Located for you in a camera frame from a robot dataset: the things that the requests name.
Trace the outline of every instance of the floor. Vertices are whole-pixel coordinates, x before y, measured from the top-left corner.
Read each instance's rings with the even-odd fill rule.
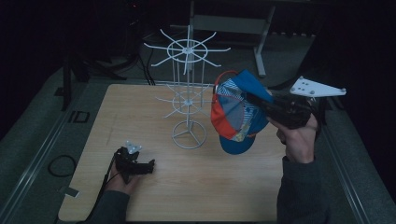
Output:
[[[152,35],[147,41],[166,46],[162,41],[154,42],[154,38],[163,40],[159,35]],[[295,77],[313,40],[314,37],[299,35],[292,38],[270,35],[262,54],[268,76],[258,77],[260,82],[270,87]],[[210,47],[222,49],[227,46],[218,43]],[[218,74],[230,69],[247,69],[256,74],[251,47],[228,47],[231,49],[227,52],[216,52],[207,57],[221,66],[206,66],[205,83],[213,83]],[[166,57],[160,50],[152,51],[151,57],[150,54],[150,49],[141,47],[143,65],[160,62]],[[7,217],[6,223],[65,223],[57,219],[57,212],[64,197],[61,188],[68,186],[74,165],[62,156],[78,160],[109,84],[146,84],[143,65],[137,63],[118,71],[118,75],[127,77],[126,80],[113,80],[94,70],[91,70],[88,83],[74,80],[72,104],[66,111],[60,110],[62,97],[54,96],[62,86],[62,69],[50,77],[0,144],[0,199],[5,202],[2,203],[2,218]],[[157,83],[173,80],[170,63],[148,66],[148,69]],[[318,150],[318,159],[323,161],[323,181],[331,195],[332,223],[369,223],[373,218],[381,220],[377,223],[391,223],[388,221],[396,220],[394,204],[384,192],[347,114],[334,104],[336,100],[329,101],[327,131],[318,140],[318,148],[323,148]],[[90,112],[90,119],[85,123],[74,122],[73,111]],[[49,168],[65,177],[54,176]]]

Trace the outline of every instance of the cap brim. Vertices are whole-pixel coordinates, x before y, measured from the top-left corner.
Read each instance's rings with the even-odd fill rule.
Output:
[[[253,145],[255,138],[256,136],[245,137],[244,141],[235,142],[233,140],[222,137],[221,135],[219,136],[220,144],[223,150],[232,155],[238,155],[248,151],[248,149],[250,149],[250,147]]]

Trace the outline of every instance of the right hand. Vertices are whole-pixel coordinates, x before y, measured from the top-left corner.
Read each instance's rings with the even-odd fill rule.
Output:
[[[309,163],[314,160],[318,121],[312,114],[305,127],[298,129],[289,129],[271,118],[268,120],[278,128],[276,135],[286,145],[286,156],[290,161]]]

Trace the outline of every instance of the left hand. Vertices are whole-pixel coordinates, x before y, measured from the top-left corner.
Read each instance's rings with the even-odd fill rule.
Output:
[[[128,184],[125,184],[122,176],[119,174],[119,171],[116,168],[116,164],[113,163],[110,171],[110,181],[106,184],[105,190],[115,190],[128,195],[132,195],[134,190],[139,182],[141,175],[130,176],[130,181]]]

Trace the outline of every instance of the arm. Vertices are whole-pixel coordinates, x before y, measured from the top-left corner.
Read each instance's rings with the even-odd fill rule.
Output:
[[[115,164],[111,167],[105,191],[93,211],[92,217],[85,224],[121,224],[126,220],[126,209],[130,195],[134,193],[139,175],[131,177],[128,184],[124,183]]]
[[[314,144],[318,123],[314,116],[300,129],[290,130],[269,119],[286,145],[283,177],[277,196],[278,223],[327,223],[329,204],[321,186]]]

